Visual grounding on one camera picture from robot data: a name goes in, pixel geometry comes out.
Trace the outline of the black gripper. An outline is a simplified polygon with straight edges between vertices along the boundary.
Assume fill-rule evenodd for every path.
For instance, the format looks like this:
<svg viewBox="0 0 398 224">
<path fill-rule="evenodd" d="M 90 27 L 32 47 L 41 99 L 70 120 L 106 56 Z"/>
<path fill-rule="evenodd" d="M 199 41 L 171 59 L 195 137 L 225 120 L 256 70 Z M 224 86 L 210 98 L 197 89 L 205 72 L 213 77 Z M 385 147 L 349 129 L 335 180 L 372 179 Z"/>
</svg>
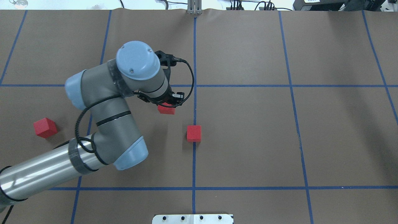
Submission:
<svg viewBox="0 0 398 224">
<path fill-rule="evenodd" d="M 160 66 L 166 68 L 161 68 L 160 73 L 163 74 L 164 81 L 162 85 L 150 92 L 137 91 L 137 97 L 146 103 L 153 103 L 160 105 L 163 103 L 168 103 L 173 105 L 172 107 L 182 106 L 185 101 L 184 92 L 174 92 L 170 85 L 171 67 L 177 65 L 177 63 L 185 63 L 185 60 L 179 57 L 175 57 L 172 54 L 166 54 L 165 52 L 159 50 L 155 52 L 156 56 L 160 61 Z"/>
</svg>

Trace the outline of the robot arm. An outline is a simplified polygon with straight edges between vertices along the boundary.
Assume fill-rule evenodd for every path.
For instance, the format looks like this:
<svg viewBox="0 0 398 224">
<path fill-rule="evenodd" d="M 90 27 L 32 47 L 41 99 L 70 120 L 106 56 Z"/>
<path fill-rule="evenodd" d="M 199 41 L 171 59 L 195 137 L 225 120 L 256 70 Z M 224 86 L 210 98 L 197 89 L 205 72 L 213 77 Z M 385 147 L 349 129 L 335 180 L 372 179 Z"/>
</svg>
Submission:
<svg viewBox="0 0 398 224">
<path fill-rule="evenodd" d="M 35 194 L 113 164 L 118 170 L 144 161 L 148 149 L 126 98 L 175 108 L 189 98 L 173 92 L 171 67 L 189 63 L 154 51 L 141 41 L 122 45 L 114 59 L 83 70 L 65 82 L 72 104 L 81 110 L 74 138 L 35 158 L 1 169 L 1 211 Z"/>
</svg>

